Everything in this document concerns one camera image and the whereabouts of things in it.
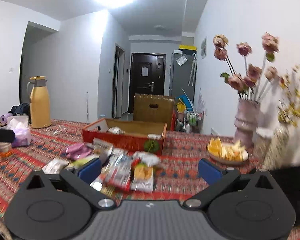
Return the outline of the pumpkin cracker snack bag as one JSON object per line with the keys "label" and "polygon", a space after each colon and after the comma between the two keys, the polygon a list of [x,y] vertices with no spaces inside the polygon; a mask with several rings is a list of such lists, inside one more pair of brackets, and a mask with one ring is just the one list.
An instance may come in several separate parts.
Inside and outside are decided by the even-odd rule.
{"label": "pumpkin cracker snack bag", "polygon": [[139,163],[134,168],[133,180],[130,185],[132,191],[152,193],[154,187],[153,166],[148,167],[144,163]]}

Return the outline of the green snack packet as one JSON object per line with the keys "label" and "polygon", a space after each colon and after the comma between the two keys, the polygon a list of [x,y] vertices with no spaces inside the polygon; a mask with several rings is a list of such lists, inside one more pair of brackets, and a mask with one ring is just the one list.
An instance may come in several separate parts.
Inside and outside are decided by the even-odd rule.
{"label": "green snack packet", "polygon": [[73,170],[73,169],[77,169],[77,168],[80,168],[82,167],[83,165],[87,164],[89,161],[93,160],[93,159],[97,159],[99,158],[99,155],[96,155],[96,154],[92,154],[92,155],[89,155],[89,156],[86,156],[82,159],[77,159],[76,161],[72,161],[70,162],[66,167],[65,169],[66,170]]}

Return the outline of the purple yoga mat roll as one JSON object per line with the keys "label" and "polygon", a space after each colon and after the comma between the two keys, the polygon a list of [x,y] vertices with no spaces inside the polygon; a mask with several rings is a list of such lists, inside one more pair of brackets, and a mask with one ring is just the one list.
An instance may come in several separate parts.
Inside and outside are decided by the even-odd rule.
{"label": "purple yoga mat roll", "polygon": [[2,125],[2,126],[6,125],[6,124],[7,124],[7,118],[8,118],[8,117],[11,117],[11,116],[13,116],[12,113],[7,113],[7,114],[2,115],[2,116],[0,117],[0,123],[1,123],[1,125]]}

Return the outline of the colourful patterned tablecloth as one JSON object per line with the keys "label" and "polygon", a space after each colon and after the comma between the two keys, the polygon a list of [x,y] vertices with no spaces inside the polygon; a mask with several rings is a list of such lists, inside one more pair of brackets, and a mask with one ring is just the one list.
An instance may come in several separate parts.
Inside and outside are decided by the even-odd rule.
{"label": "colourful patterned tablecloth", "polygon": [[[55,158],[65,158],[69,145],[82,142],[83,127],[79,122],[54,120],[48,128],[32,130],[29,146],[15,148],[6,159],[0,157],[0,239],[12,238],[3,217],[19,185],[33,169],[40,169]],[[125,194],[107,189],[106,192],[117,202],[123,199],[178,199],[183,202],[207,187],[198,177],[198,161],[207,156],[205,150],[210,139],[209,135],[166,132],[161,156],[164,169],[155,173],[158,185],[154,191]]]}

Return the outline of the pink tissue pack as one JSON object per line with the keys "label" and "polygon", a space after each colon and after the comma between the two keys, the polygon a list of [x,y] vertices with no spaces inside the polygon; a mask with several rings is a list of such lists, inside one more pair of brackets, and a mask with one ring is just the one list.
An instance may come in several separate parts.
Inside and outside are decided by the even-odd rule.
{"label": "pink tissue pack", "polygon": [[27,115],[14,115],[7,118],[7,128],[15,133],[12,147],[29,146],[32,136]]}

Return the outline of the pink snack packet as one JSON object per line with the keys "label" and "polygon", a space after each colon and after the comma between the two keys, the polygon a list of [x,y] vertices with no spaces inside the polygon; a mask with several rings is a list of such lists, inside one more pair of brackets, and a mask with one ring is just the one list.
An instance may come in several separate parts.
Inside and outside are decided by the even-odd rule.
{"label": "pink snack packet", "polygon": [[78,160],[87,157],[93,152],[93,149],[88,147],[86,144],[79,143],[73,144],[66,148],[65,156],[70,160]]}

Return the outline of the red white snack packet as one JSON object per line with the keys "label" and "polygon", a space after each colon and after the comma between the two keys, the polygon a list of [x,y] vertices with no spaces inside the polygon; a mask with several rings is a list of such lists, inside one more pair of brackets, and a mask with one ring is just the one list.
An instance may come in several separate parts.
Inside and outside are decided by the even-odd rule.
{"label": "red white snack packet", "polygon": [[90,184],[97,191],[103,186],[114,187],[121,191],[130,190],[132,158],[125,154],[111,155],[101,174]]}

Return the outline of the plate of orange peels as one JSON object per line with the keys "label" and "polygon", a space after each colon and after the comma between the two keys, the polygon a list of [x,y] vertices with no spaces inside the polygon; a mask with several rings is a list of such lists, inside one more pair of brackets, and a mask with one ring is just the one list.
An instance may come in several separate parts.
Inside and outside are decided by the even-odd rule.
{"label": "plate of orange peels", "polygon": [[212,138],[206,148],[213,160],[225,165],[241,165],[249,158],[248,152],[245,146],[241,145],[240,140],[230,144],[221,142],[219,137]]}

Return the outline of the yellow thermos jug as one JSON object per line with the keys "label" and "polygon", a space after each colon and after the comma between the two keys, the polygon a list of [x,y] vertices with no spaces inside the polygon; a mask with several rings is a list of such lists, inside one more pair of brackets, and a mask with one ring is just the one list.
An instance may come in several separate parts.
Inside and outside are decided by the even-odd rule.
{"label": "yellow thermos jug", "polygon": [[36,76],[31,77],[27,83],[32,128],[51,126],[50,97],[46,82],[46,77]]}

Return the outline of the white mop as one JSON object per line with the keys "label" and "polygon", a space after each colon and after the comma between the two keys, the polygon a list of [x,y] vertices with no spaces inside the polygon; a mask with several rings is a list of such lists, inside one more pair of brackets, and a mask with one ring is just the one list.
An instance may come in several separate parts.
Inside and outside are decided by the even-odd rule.
{"label": "white mop", "polygon": [[89,93],[86,92],[86,109],[87,109],[87,123],[90,123],[89,119]]}

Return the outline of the red cardboard snack box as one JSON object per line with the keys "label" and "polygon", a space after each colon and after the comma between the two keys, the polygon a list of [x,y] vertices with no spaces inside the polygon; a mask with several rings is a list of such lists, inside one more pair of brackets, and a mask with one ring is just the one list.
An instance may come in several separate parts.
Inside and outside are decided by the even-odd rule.
{"label": "red cardboard snack box", "polygon": [[84,142],[100,139],[129,152],[162,155],[167,124],[102,118],[82,129]]}

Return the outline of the pink ribbed flower vase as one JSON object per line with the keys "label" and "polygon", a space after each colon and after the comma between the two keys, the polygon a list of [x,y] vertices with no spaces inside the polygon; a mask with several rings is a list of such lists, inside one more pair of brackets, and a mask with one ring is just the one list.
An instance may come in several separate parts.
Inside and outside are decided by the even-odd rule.
{"label": "pink ribbed flower vase", "polygon": [[236,128],[234,142],[240,141],[242,146],[253,145],[253,135],[257,128],[260,104],[253,100],[239,99],[234,126]]}

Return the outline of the speckled white vase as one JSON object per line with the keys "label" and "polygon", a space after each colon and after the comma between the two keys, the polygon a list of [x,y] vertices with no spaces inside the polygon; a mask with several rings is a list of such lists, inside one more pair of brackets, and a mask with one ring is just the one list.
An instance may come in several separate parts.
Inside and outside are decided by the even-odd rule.
{"label": "speckled white vase", "polygon": [[289,137],[288,125],[280,123],[273,133],[262,168],[274,170],[282,166],[287,154]]}

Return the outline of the dark entrance door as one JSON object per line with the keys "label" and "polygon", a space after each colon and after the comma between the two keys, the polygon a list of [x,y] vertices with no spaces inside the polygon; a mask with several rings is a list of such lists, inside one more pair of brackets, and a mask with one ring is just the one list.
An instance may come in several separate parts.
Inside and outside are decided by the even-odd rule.
{"label": "dark entrance door", "polygon": [[135,94],[164,94],[165,70],[165,54],[132,53],[128,113],[132,114],[134,112]]}

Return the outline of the grey refrigerator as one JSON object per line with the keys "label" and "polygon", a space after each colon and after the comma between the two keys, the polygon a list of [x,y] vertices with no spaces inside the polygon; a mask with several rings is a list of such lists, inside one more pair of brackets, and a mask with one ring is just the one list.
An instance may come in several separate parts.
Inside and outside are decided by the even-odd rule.
{"label": "grey refrigerator", "polygon": [[193,55],[172,54],[169,96],[176,98],[186,93],[191,101],[194,100],[195,82],[191,81],[189,85],[190,74],[194,74],[194,70],[192,71],[193,60]]}

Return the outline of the yellow flower branches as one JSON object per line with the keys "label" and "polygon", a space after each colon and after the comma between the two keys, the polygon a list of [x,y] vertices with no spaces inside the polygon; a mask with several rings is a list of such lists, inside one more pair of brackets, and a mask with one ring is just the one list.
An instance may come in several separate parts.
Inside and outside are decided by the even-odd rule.
{"label": "yellow flower branches", "polygon": [[297,127],[300,121],[300,64],[281,76],[279,82],[282,96],[277,107],[280,123]]}

